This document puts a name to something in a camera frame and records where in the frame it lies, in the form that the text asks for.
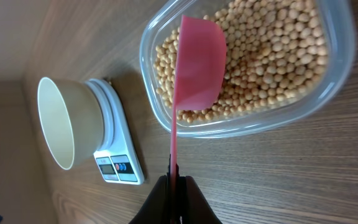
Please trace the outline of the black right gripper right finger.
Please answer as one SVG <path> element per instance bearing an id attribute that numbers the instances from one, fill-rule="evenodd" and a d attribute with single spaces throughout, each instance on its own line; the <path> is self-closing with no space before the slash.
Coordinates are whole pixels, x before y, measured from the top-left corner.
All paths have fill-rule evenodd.
<path id="1" fill-rule="evenodd" d="M 178 216 L 182 224 L 221 224 L 191 176 L 178 180 Z"/>

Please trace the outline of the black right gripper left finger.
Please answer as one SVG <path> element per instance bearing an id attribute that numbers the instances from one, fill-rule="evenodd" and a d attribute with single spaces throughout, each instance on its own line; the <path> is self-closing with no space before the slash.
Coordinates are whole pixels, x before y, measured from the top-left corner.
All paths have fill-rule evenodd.
<path id="1" fill-rule="evenodd" d="M 168 177 L 159 177 L 143 206 L 129 224 L 169 224 Z"/>

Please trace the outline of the pink plastic measuring scoop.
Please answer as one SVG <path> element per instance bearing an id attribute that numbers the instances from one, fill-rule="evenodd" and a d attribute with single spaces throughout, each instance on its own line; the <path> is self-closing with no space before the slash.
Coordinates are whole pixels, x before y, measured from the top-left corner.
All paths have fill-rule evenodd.
<path id="1" fill-rule="evenodd" d="M 177 110 L 204 110 L 218 98 L 226 66 L 226 40 L 214 22 L 183 15 L 175 68 L 170 183 L 177 180 Z"/>

